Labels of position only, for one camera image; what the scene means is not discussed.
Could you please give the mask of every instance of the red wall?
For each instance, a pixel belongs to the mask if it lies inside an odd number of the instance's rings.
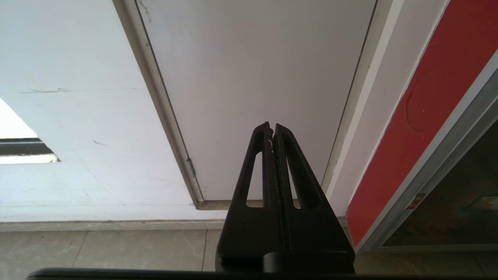
[[[357,245],[498,48],[498,0],[452,0],[347,212]]]

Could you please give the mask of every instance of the wall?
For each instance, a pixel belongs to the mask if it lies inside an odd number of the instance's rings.
[[[0,166],[0,222],[224,218],[192,205],[110,0],[2,1],[0,97],[61,159]]]
[[[252,130],[265,121],[294,132],[321,180],[374,1],[138,6],[204,199],[232,198]],[[260,181],[249,199],[261,199]]]
[[[344,216],[444,10],[445,0],[393,1],[327,190]]]

